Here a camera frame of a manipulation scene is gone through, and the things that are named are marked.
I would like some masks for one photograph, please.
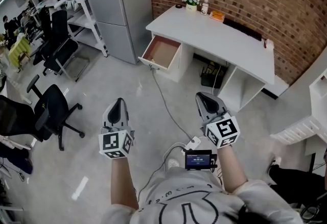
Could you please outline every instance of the white bottle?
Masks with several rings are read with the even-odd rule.
[[[208,4],[208,0],[204,0],[204,3],[202,4],[202,9],[201,9],[201,14],[206,15],[208,13],[208,8],[209,8],[209,4]]]

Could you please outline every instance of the open drawer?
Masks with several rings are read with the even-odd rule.
[[[173,60],[177,58],[180,48],[179,42],[156,35],[152,38],[149,46],[139,59],[145,65],[168,71]]]

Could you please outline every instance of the gray refrigerator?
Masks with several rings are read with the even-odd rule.
[[[88,0],[108,53],[137,63],[151,41],[151,0]]]

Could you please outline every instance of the shirt sleeve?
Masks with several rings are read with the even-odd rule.
[[[101,224],[128,224],[134,212],[134,209],[124,205],[111,205],[104,214]]]
[[[248,181],[233,193],[251,212],[265,216],[272,223],[303,223],[300,215],[265,182]]]

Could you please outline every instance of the yellow-green tablecloth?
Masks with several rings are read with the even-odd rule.
[[[22,37],[18,42],[15,42],[9,51],[8,58],[12,65],[19,67],[18,57],[20,53],[23,52],[27,53],[28,55],[31,52],[31,46],[25,37]]]

